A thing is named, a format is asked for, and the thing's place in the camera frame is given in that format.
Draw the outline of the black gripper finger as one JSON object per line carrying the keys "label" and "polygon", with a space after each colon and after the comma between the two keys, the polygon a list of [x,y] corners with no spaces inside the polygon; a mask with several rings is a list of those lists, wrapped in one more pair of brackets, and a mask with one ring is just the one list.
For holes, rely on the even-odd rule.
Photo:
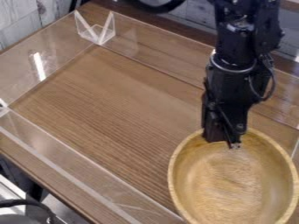
{"label": "black gripper finger", "polygon": [[201,97],[201,127],[203,136],[215,137],[217,135],[217,115],[215,114],[215,105],[208,96]]}
{"label": "black gripper finger", "polygon": [[224,121],[215,113],[203,116],[203,137],[208,143],[227,141]]}

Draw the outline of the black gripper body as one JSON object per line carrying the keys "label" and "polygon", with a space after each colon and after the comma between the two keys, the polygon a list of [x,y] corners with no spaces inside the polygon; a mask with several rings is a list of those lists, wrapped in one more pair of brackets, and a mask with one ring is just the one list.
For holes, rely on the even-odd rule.
{"label": "black gripper body", "polygon": [[239,149],[241,136],[248,129],[248,111],[253,105],[264,102],[276,89],[273,60],[261,55],[252,67],[223,66],[216,56],[209,56],[205,67],[204,93],[215,105],[215,114],[224,121],[224,130],[231,149]]}

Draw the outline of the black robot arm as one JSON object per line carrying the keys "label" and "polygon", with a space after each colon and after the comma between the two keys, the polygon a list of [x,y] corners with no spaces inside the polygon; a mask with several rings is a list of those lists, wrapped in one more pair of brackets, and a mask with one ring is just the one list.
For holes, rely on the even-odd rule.
{"label": "black robot arm", "polygon": [[217,40],[205,67],[201,127],[207,142],[236,149],[248,129],[248,111],[276,90],[271,52],[284,32],[280,0],[209,0]]}

